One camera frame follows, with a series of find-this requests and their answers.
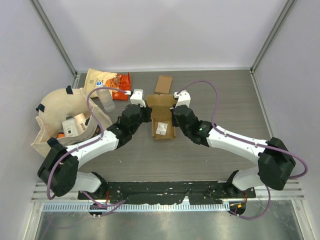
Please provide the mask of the large cardboard box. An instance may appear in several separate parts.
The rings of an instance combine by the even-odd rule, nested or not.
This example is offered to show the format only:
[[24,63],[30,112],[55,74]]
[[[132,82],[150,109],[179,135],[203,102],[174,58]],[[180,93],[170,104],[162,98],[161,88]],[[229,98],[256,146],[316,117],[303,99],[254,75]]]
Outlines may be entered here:
[[[152,137],[155,140],[173,140],[176,137],[175,127],[172,125],[171,108],[177,102],[170,94],[150,94],[146,98],[147,105],[152,109],[151,124]],[[156,134],[158,122],[167,123],[166,135]]]

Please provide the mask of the small white tag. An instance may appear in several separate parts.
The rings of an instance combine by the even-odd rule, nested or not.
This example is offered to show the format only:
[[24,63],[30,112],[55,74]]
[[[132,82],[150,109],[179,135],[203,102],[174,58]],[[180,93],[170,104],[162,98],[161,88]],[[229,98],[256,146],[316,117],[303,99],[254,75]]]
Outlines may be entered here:
[[156,134],[165,136],[167,134],[168,124],[165,122],[158,122],[156,127]]

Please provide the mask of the small cardboard box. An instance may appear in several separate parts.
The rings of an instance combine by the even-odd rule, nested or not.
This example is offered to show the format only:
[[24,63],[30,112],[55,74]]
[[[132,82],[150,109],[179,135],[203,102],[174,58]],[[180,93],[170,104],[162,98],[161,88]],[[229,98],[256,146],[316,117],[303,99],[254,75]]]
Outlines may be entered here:
[[169,94],[172,85],[173,77],[160,75],[158,77],[154,93],[155,94]]

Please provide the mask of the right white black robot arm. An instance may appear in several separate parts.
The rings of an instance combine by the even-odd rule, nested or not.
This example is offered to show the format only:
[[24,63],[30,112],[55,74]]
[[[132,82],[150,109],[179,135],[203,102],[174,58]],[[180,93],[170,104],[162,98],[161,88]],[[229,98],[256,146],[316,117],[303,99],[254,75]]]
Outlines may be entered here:
[[255,164],[252,168],[235,170],[228,177],[225,190],[230,197],[236,198],[243,191],[263,185],[281,191],[296,166],[287,147],[278,138],[254,139],[227,131],[209,121],[199,120],[187,105],[173,107],[171,116],[173,125],[193,143],[231,152]]

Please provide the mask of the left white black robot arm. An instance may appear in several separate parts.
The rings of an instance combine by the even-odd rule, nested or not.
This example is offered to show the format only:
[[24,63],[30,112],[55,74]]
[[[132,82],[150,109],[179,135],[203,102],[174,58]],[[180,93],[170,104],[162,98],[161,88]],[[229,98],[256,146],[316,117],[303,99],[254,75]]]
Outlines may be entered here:
[[142,123],[151,121],[151,113],[149,106],[129,104],[101,135],[68,147],[52,138],[51,149],[37,172],[47,186],[47,198],[62,197],[70,191],[79,192],[80,199],[104,198],[108,191],[107,181],[96,172],[84,173],[79,168],[128,143]]

